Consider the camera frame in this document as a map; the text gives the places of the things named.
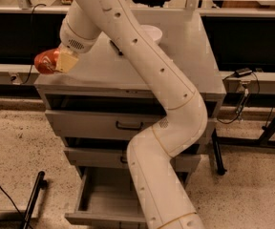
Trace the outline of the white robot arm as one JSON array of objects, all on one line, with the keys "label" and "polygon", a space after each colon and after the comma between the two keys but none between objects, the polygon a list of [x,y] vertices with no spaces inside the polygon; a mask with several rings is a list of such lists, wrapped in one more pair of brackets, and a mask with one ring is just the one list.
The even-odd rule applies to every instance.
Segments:
[{"label": "white robot arm", "polygon": [[147,84],[167,116],[135,135],[127,162],[148,229],[205,229],[170,160],[207,124],[201,94],[132,14],[126,0],[74,0],[60,31],[56,68],[68,72],[105,33]]}]

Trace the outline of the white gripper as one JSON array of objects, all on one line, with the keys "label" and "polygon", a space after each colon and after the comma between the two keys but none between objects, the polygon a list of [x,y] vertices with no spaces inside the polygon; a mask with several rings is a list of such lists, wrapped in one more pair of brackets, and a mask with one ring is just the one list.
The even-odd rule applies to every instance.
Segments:
[{"label": "white gripper", "polygon": [[[79,5],[73,1],[60,29],[61,45],[76,53],[88,52],[101,29],[87,16]],[[68,73],[77,63],[78,55],[73,52],[60,52],[56,61],[56,70]]]}]

